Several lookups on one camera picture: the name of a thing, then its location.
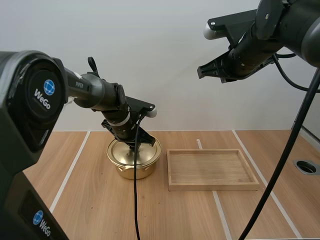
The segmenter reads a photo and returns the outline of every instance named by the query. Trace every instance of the white wall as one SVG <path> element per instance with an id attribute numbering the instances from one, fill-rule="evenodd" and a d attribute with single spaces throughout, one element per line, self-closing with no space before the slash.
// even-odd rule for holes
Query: white wall
<path id="1" fill-rule="evenodd" d="M 198 79 L 197 68 L 227 51 L 226 38 L 208 41 L 208 19 L 252 10 L 258 0 L 1 0 L 0 49 L 39 50 L 80 74 L 93 56 L 99 73 L 128 96 L 156 104 L 146 130 L 289 129 L 304 93 L 275 66 L 249 79 L 221 84 Z M 281 61 L 308 86 L 314 68 L 299 58 Z M 102 130 L 102 115 L 74 103 L 56 130 Z"/>
<path id="2" fill-rule="evenodd" d="M 318 93 L 310 106 L 303 126 L 320 139 L 320 94 Z"/>

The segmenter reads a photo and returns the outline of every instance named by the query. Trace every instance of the robotic arm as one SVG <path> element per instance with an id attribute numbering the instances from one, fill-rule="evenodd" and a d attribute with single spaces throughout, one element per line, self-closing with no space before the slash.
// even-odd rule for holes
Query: robotic arm
<path id="1" fill-rule="evenodd" d="M 318 0 L 261 0 L 258 9 L 209 19 L 209 39 L 227 37 L 229 51 L 200 66 L 199 78 L 222 83 L 243 80 L 274 63 L 272 56 L 287 47 L 320 67 L 320 3 Z"/>
<path id="2" fill-rule="evenodd" d="M 127 97 L 122 85 L 64 68 L 58 58 L 39 51 L 0 52 L 0 239 L 68 239 L 23 170 L 35 164 L 67 102 L 101 112 L 102 126 L 133 150 L 155 138 L 139 127 L 144 116 L 155 117 L 153 104 Z M 42 214 L 44 223 L 33 221 Z"/>

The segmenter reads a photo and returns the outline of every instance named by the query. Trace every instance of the brass pot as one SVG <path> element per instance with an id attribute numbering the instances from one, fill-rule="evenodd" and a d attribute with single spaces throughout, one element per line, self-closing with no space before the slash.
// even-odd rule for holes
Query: brass pot
<path id="1" fill-rule="evenodd" d="M 127 144 L 114 139 L 106 153 L 120 176 L 134 179 L 134 151 Z M 160 154 L 161 145 L 158 139 L 155 139 L 153 146 L 145 143 L 140 145 L 136 158 L 136 179 L 143 179 L 154 172 Z"/>

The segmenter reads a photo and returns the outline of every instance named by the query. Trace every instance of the pot lid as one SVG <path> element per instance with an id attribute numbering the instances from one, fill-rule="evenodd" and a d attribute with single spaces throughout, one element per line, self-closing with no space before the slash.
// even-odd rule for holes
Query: pot lid
<path id="1" fill-rule="evenodd" d="M 141 143 L 136 156 L 136 165 L 143 168 L 153 164 L 161 154 L 161 145 L 155 139 L 153 146 Z M 118 167 L 134 165 L 134 151 L 124 142 L 114 139 L 107 148 L 107 156 Z"/>

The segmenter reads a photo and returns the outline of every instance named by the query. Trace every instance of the black wire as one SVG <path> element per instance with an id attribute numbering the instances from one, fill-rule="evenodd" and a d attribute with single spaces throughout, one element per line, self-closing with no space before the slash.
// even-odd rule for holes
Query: black wire
<path id="1" fill-rule="evenodd" d="M 296 84 L 296 83 L 294 83 L 293 81 L 290 80 L 290 78 L 286 75 L 286 73 L 285 73 L 284 70 L 282 69 L 282 67 L 281 67 L 281 65 L 280 65 L 280 63 L 279 63 L 276 55 L 272 55 L 272 59 L 273 59 L 275 65 L 276 65 L 276 67 L 278 68 L 280 74 L 281 74 L 282 77 L 286 80 L 286 82 L 287 82 L 288 84 L 290 84 L 292 87 L 294 87 L 294 88 L 296 88 L 296 89 L 299 89 L 299 90 L 301 90 L 301 91 L 307 92 L 307 91 L 309 90 L 307 87 L 300 86 L 300 85 L 298 85 L 298 84 Z"/>
<path id="2" fill-rule="evenodd" d="M 135 133 L 135 140 L 134 140 L 134 157 L 133 157 L 134 223 L 135 223 L 136 237 L 138 240 L 140 240 L 140 234 L 139 234 L 139 226 L 138 226 L 137 154 L 138 154 L 139 126 L 144 117 L 145 117 L 144 115 L 141 115 L 136 125 L 136 133 Z"/>
<path id="3" fill-rule="evenodd" d="M 297 115 L 297 118 L 296 118 L 296 121 L 293 125 L 293 128 L 292 128 L 292 131 L 291 131 L 291 134 L 290 134 L 290 137 L 288 139 L 288 142 L 286 143 L 285 145 L 285 148 L 282 152 L 282 155 L 280 157 L 280 160 L 272 174 L 272 177 L 269 181 L 269 184 L 267 185 L 267 187 L 265 188 L 265 191 L 258 203 L 258 205 L 256 206 L 256 209 L 254 210 L 254 213 L 250 219 L 250 221 L 248 222 L 247 226 L 245 227 L 243 233 L 241 234 L 241 236 L 239 237 L 239 240 L 244 240 L 245 237 L 248 235 L 248 233 L 250 232 L 251 228 L 253 227 L 253 225 L 255 224 L 259 214 L 261 213 L 272 189 L 274 188 L 275 184 L 276 184 L 276 181 L 282 171 L 282 169 L 284 168 L 285 166 L 285 163 L 288 159 L 288 156 L 296 142 L 296 139 L 298 137 L 298 134 L 299 134 L 299 131 L 302 127 L 302 124 L 306 118 L 306 115 L 308 113 L 308 110 L 310 108 L 310 105 L 317 93 L 317 89 L 320 85 L 320 69 L 318 68 L 314 74 L 314 77 L 311 81 L 311 84 L 309 86 L 309 90 L 308 92 L 306 93 L 304 99 L 303 99 L 303 102 L 302 102 L 302 105 L 301 105 L 301 108 L 299 110 L 299 113 Z"/>
<path id="4" fill-rule="evenodd" d="M 290 58 L 293 58 L 293 57 L 297 56 L 295 53 L 290 53 L 290 54 L 278 54 L 278 53 L 276 53 L 275 55 L 276 55 L 276 57 L 278 59 L 290 59 Z"/>

